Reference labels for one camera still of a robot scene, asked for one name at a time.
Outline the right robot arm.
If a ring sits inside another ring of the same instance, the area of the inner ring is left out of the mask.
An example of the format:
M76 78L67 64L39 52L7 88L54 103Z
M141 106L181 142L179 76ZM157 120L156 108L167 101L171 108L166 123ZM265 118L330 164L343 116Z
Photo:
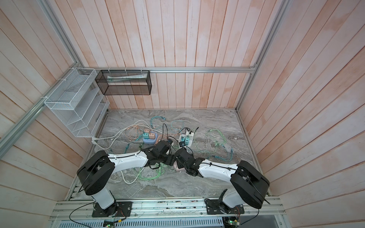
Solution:
M270 186L269 180L247 161L239 164L223 164L204 158L194 158L185 147L174 155L179 168L185 168L191 176L214 178L229 182L234 191L223 194L222 202L230 207L245 202L249 206L261 209Z

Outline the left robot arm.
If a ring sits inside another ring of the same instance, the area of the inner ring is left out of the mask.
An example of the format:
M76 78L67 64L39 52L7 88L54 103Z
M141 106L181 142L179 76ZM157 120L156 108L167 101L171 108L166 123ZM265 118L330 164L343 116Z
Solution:
M101 209L114 206L116 200L106 188L112 174L131 168L154 166L158 163L173 164L171 142L161 140L156 145L128 154L95 153L77 171L77 176L87 196L91 196Z

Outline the teal chargers on white strip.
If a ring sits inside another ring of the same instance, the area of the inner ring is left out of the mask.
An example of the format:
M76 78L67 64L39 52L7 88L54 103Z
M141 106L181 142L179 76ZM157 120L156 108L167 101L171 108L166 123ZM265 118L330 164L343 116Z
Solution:
M188 137L188 136L182 136L181 137L181 140L180 140L180 143L183 146L189 145L189 143L190 143L190 137Z

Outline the blue power strip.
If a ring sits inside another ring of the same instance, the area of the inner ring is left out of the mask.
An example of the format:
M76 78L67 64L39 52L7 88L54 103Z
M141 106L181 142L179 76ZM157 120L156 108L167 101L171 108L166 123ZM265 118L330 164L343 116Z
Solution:
M143 142L145 144L155 144L157 142L158 133L151 129L145 129L143 133Z

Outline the white power strip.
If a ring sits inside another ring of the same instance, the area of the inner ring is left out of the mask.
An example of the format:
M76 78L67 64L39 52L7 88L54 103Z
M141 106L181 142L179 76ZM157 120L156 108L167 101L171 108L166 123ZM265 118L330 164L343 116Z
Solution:
M181 134L178 142L183 142L185 146L191 147L194 140L194 132L193 131L187 131L185 134Z

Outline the black mesh basket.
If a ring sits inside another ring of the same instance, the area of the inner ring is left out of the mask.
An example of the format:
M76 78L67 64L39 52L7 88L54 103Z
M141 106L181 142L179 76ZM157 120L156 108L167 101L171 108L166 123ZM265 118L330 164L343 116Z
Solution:
M96 83L107 96L147 96L152 90L148 70L101 70L96 77Z

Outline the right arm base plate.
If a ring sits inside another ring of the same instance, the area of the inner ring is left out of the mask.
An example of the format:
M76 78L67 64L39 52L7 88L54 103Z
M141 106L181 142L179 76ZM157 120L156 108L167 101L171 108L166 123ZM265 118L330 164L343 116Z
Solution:
M220 199L205 199L206 211L208 215L219 215L219 214L244 214L244 208L238 205L237 207L230 208L222 202Z

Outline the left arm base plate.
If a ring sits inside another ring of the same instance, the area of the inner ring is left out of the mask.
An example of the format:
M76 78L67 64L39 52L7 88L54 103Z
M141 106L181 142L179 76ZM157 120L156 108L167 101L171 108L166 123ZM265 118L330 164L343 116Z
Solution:
M114 202L111 206L106 209L102 209L101 206L96 202L94 204L94 210L92 212L93 218L101 217L129 217L132 209L131 201Z

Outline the aluminium frame rail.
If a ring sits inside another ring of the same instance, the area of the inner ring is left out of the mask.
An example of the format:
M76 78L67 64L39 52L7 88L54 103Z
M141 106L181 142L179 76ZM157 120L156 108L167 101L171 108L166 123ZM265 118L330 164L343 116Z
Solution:
M147 70L150 73L253 73L255 67L94 67L99 70Z

